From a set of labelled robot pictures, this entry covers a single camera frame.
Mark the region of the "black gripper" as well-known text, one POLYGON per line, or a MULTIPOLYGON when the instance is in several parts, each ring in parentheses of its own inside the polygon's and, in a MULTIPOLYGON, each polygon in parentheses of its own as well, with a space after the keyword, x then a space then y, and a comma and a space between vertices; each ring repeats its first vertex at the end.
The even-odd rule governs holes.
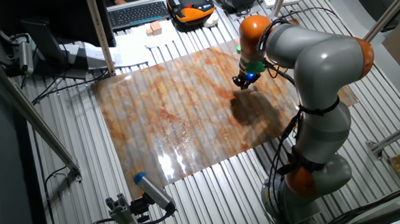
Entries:
POLYGON ((239 72, 237 76, 233 76, 233 82, 240 90, 248 89, 249 86, 260 78, 260 74, 239 72))

